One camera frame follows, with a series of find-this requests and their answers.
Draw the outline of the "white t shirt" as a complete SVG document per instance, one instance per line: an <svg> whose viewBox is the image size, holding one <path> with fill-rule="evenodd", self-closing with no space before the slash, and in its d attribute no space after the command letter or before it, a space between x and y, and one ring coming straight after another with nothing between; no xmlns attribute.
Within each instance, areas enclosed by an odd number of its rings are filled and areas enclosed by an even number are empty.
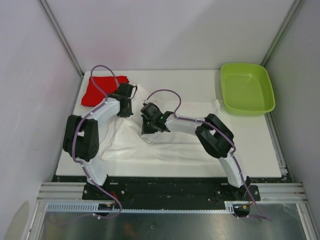
<svg viewBox="0 0 320 240"><path fill-rule="evenodd" d="M98 152L103 161L187 165L216 162L195 135L182 132L142 134L140 110L147 98L163 112L173 111L179 104L170 92L158 92L151 96L142 85L137 84L137 93L132 100L133 115L116 117L109 122L107 135Z"/></svg>

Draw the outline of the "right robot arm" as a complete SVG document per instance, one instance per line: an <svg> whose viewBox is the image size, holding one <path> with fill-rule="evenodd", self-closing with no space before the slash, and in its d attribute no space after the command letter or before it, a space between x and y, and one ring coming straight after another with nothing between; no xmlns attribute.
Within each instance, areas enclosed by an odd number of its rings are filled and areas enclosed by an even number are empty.
<svg viewBox="0 0 320 240"><path fill-rule="evenodd" d="M227 176L231 196L242 201L249 194L250 178L243 172L236 158L234 135L215 115L205 118L190 118L161 110L154 103L144 103L142 109L142 133L180 132L198 138L205 152L218 159Z"/></svg>

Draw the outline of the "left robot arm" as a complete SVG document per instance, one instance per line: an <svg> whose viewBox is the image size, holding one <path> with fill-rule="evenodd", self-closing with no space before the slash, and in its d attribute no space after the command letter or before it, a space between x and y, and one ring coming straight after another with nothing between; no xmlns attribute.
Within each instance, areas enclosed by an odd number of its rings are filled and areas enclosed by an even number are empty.
<svg viewBox="0 0 320 240"><path fill-rule="evenodd" d="M111 120L133 115L132 98L137 90L137 86L121 83L113 93L105 94L87 114L72 114L67 119L62 148L75 163L81 165L87 181L95 185L93 194L100 200L107 199L111 193L111 188L104 184L107 173L101 166L100 143L107 136Z"/></svg>

